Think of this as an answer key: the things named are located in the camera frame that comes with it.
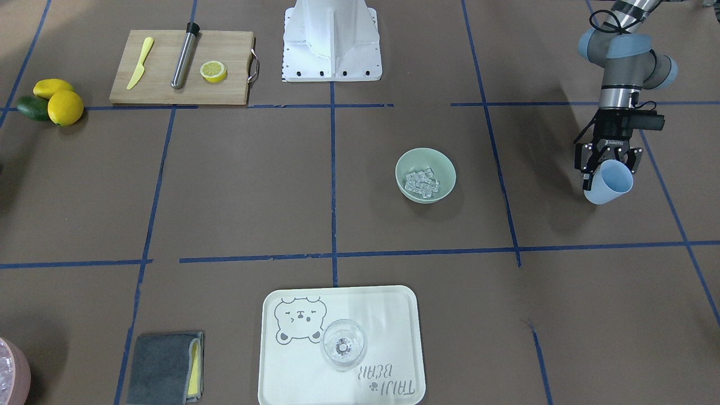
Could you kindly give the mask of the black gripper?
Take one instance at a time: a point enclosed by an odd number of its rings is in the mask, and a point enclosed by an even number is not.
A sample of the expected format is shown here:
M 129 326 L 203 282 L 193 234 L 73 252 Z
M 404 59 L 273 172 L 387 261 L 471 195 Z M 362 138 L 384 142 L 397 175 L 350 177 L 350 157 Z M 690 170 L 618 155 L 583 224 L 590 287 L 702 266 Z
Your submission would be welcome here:
M 594 116 L 592 143 L 574 146 L 574 169 L 583 175 L 583 191 L 591 191 L 594 172 L 605 160 L 624 163 L 636 174 L 645 149 L 631 148 L 633 130 L 627 128 L 630 109 L 599 109 Z

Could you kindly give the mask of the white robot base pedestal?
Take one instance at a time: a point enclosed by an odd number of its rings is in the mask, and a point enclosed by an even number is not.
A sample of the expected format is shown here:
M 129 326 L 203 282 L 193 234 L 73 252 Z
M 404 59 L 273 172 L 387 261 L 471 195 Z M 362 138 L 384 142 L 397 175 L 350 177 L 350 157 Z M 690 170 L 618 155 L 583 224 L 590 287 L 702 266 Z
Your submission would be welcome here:
M 383 77 L 377 13 L 365 1 L 297 1 L 283 23 L 284 82 Z

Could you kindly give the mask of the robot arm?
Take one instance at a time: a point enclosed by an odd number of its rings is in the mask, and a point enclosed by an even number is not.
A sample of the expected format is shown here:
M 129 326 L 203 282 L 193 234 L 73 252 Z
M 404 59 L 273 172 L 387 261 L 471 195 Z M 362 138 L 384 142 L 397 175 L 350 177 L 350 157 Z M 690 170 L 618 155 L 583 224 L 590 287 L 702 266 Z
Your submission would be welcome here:
M 592 181 L 606 161 L 620 162 L 635 173 L 643 150 L 630 146 L 633 133 L 664 128 L 664 116 L 654 107 L 646 109 L 640 94 L 672 84 L 677 63 L 657 53 L 650 36 L 637 32 L 659 5 L 658 1 L 614 2 L 605 10 L 605 21 L 592 24 L 579 39 L 578 53 L 604 70 L 597 111 L 587 124 L 592 139 L 582 143 L 583 133 L 574 139 L 574 168 L 583 175 L 586 192 L 592 190 Z

